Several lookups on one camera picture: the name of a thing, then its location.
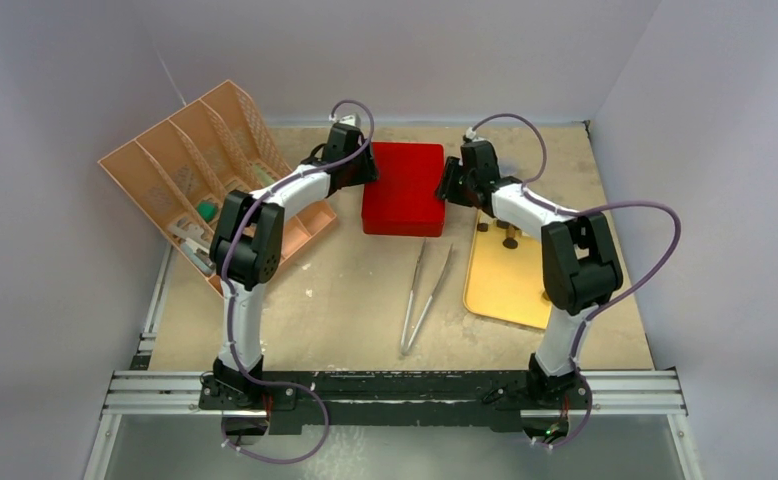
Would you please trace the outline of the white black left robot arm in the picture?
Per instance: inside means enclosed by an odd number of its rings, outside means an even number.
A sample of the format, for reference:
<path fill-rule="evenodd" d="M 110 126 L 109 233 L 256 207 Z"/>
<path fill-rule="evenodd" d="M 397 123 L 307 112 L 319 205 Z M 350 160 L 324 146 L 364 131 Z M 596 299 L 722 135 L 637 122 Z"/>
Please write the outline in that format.
<path fill-rule="evenodd" d="M 351 120 L 343 120 L 332 124 L 327 141 L 293 173 L 266 188 L 225 197 L 210 247 L 225 302 L 224 339 L 212 371 L 237 408 L 262 399 L 262 302 L 265 284 L 283 260 L 286 223 L 342 188 L 377 179 L 370 143 Z"/>

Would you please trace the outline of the red box lid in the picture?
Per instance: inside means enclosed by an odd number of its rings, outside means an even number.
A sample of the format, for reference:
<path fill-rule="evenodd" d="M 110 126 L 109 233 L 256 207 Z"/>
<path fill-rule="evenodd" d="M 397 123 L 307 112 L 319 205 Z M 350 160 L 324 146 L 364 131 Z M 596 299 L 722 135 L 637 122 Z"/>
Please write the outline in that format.
<path fill-rule="evenodd" d="M 445 166 L 444 147 L 434 143 L 375 142 L 379 178 L 364 187 L 361 221 L 368 235 L 442 235 L 446 206 L 436 197 Z"/>

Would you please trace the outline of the metal slotted tongs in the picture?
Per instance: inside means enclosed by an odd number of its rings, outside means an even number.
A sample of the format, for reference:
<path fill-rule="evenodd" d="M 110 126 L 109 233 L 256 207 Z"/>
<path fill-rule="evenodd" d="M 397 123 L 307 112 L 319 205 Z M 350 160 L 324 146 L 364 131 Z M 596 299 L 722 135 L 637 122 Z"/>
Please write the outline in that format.
<path fill-rule="evenodd" d="M 414 263 L 399 338 L 399 354 L 402 356 L 408 356 L 413 350 L 435 299 L 443 289 L 454 256 L 454 245 L 449 244 L 436 280 L 429 289 L 422 289 L 425 256 L 429 250 L 430 242 L 427 239 L 423 239 Z"/>

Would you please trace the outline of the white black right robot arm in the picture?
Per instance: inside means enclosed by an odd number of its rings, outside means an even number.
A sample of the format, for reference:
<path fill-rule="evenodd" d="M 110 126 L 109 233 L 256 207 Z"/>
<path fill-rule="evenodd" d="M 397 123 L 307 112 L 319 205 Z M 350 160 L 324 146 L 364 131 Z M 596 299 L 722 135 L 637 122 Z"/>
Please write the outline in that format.
<path fill-rule="evenodd" d="M 549 407 L 578 382 L 578 356 L 591 312 L 607 305 L 624 275 L 606 217 L 580 213 L 531 195 L 501 174 L 494 146 L 468 140 L 446 161 L 436 196 L 473 207 L 536 238 L 542 281 L 553 309 L 526 372 L 529 399 Z"/>

